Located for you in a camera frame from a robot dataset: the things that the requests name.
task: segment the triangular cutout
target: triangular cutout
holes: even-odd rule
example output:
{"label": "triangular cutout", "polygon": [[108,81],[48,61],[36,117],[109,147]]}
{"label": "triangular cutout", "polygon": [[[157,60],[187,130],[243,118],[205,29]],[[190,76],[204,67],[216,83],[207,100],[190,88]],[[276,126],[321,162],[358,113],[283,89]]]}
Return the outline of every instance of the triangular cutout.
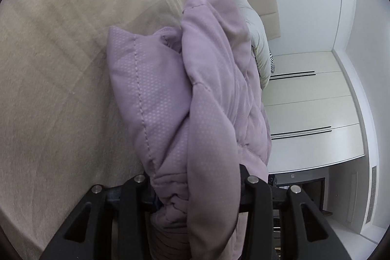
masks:
{"label": "triangular cutout", "polygon": [[89,215],[91,214],[91,204],[84,205],[80,214],[65,233],[64,238],[75,242],[83,242],[87,233]]}
{"label": "triangular cutout", "polygon": [[301,206],[303,219],[305,221],[306,237],[309,242],[324,240],[328,238],[328,234],[325,229],[322,228],[317,218],[313,215],[312,211],[303,204]]}

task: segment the bed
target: bed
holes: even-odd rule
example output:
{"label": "bed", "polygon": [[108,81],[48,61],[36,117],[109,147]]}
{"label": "bed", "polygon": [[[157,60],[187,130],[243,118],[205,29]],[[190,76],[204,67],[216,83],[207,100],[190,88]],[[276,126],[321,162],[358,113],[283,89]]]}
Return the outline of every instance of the bed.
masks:
{"label": "bed", "polygon": [[[248,0],[268,40],[276,0]],[[184,0],[2,0],[0,225],[22,259],[38,259],[93,184],[141,172],[112,93],[108,27],[149,35],[177,26]]]}

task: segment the purple blanket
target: purple blanket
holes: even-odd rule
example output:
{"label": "purple blanket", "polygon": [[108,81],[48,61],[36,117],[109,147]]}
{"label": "purple blanket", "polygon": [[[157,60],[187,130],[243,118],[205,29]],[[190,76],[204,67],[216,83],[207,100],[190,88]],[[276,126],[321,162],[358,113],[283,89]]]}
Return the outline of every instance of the purple blanket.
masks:
{"label": "purple blanket", "polygon": [[239,164],[267,180],[271,138],[234,0],[186,0],[181,28],[151,36],[111,27],[107,56],[136,154],[164,204],[151,216],[153,257],[237,259],[226,245],[242,249]]}

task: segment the metal bolt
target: metal bolt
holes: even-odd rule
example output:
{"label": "metal bolt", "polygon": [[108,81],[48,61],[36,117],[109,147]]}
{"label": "metal bolt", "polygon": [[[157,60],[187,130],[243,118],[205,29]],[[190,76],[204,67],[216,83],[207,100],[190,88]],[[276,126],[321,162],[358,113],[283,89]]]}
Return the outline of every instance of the metal bolt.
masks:
{"label": "metal bolt", "polygon": [[91,191],[92,191],[92,193],[94,193],[94,194],[98,194],[98,193],[101,192],[102,189],[103,189],[103,188],[102,188],[101,185],[94,185],[94,186],[92,186]]}
{"label": "metal bolt", "polygon": [[259,178],[257,176],[251,175],[251,176],[248,176],[247,180],[249,183],[255,184],[259,181]]}
{"label": "metal bolt", "polygon": [[137,182],[137,183],[142,183],[143,181],[145,181],[145,175],[143,175],[143,174],[138,174],[138,175],[134,178],[134,181]]}
{"label": "metal bolt", "polygon": [[295,194],[301,193],[301,188],[298,185],[290,186],[290,190]]}

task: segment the white pillow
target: white pillow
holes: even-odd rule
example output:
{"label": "white pillow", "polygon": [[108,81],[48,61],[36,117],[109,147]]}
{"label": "white pillow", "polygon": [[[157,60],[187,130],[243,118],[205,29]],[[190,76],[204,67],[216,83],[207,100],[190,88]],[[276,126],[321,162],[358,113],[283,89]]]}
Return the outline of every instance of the white pillow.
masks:
{"label": "white pillow", "polygon": [[271,77],[271,53],[268,47],[268,41],[263,22],[257,12],[249,5],[247,0],[235,0],[235,3],[240,8],[246,24],[248,25],[249,33],[252,39],[252,47],[254,49],[257,69],[260,74],[260,86],[262,89],[268,85]]}

